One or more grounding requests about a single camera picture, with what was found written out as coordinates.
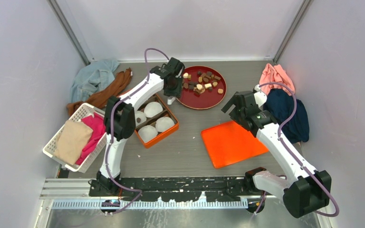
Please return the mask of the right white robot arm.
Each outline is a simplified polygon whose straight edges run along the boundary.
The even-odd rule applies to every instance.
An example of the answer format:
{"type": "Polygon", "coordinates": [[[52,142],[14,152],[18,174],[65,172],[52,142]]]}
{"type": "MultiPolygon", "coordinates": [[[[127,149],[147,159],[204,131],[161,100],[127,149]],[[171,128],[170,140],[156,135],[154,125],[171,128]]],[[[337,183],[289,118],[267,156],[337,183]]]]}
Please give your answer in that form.
{"type": "Polygon", "coordinates": [[[334,202],[331,176],[327,171],[318,171],[290,144],[275,117],[261,110],[266,100],[261,91],[236,92],[222,108],[224,113],[232,109],[230,118],[266,146],[286,175],[283,179],[263,167],[250,170],[244,178],[246,192],[272,194],[295,218],[319,212],[334,202]]]}

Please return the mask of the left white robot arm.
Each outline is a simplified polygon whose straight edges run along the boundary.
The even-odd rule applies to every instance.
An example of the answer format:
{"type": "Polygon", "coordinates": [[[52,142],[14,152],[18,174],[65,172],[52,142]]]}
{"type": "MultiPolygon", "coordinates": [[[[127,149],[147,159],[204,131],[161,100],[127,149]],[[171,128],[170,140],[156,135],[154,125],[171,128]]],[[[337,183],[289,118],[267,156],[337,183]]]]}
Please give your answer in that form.
{"type": "Polygon", "coordinates": [[[127,140],[134,133],[135,110],[150,97],[163,91],[165,96],[180,97],[185,65],[176,58],[148,70],[147,76],[134,88],[120,97],[111,97],[106,105],[104,125],[106,127],[106,150],[103,164],[96,181],[102,192],[114,196],[120,184],[121,158],[127,140]]]}

